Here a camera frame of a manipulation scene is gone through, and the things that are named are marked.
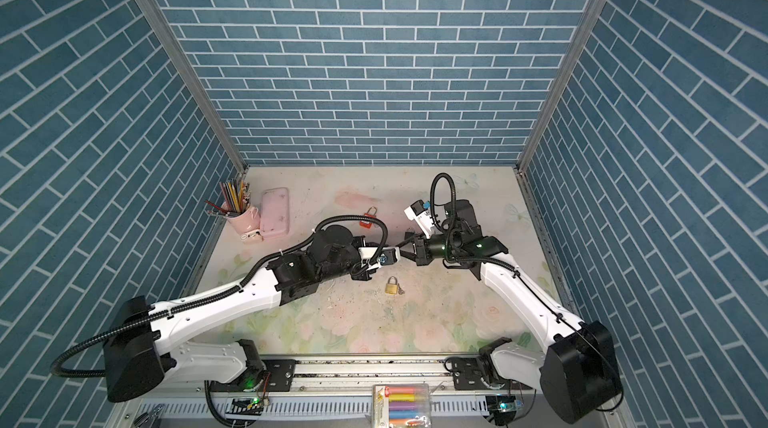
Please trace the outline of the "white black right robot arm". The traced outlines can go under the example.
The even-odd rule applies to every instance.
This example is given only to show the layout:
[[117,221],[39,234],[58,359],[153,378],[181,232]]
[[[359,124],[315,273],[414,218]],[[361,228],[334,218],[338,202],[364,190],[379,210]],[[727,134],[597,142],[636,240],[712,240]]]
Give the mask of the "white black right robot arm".
[[410,260],[424,266],[441,259],[450,269],[470,271],[511,307],[541,348],[533,352],[501,337],[482,347],[469,367],[456,367],[456,388],[518,382],[542,394],[569,424],[603,410],[609,401],[622,403],[610,331],[598,321],[585,323],[538,286],[498,239],[483,234],[469,201],[446,205],[442,222],[422,200],[404,213],[419,227],[404,241],[414,249]]

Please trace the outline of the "red padlock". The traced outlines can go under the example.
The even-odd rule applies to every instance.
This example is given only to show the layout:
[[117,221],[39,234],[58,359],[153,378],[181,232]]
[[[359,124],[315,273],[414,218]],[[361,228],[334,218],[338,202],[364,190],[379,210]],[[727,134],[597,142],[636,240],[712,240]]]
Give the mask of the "red padlock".
[[376,219],[377,211],[378,211],[378,209],[377,209],[377,207],[376,207],[376,206],[372,206],[372,207],[370,207],[370,208],[369,208],[369,209],[368,209],[368,210],[367,210],[367,211],[366,211],[366,212],[363,214],[363,217],[364,217],[364,219],[363,219],[362,221],[360,221],[360,222],[359,222],[359,225],[360,225],[362,228],[365,228],[365,229],[370,229],[370,228],[372,227],[372,225],[373,225],[373,220],[374,220],[374,219]]

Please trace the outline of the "brass padlock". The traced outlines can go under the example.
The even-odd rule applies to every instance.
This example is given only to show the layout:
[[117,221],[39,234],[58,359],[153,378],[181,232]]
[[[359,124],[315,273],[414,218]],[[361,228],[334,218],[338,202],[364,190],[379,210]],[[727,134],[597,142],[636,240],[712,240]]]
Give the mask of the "brass padlock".
[[392,296],[398,296],[398,295],[404,294],[404,290],[400,286],[399,281],[396,277],[392,276],[387,280],[385,285],[385,293]]

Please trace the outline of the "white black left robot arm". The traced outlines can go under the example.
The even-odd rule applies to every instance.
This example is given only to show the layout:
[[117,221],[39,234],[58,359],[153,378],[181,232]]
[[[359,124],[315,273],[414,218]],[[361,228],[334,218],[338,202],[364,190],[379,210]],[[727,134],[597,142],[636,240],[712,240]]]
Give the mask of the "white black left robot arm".
[[350,276],[367,281],[380,266],[382,244],[368,245],[344,226],[318,228],[305,241],[258,261],[240,280],[177,300],[126,302],[103,345],[107,397],[140,398],[165,382],[202,382],[223,391],[258,391],[269,374],[251,340],[230,344],[195,337],[246,315],[315,293]]

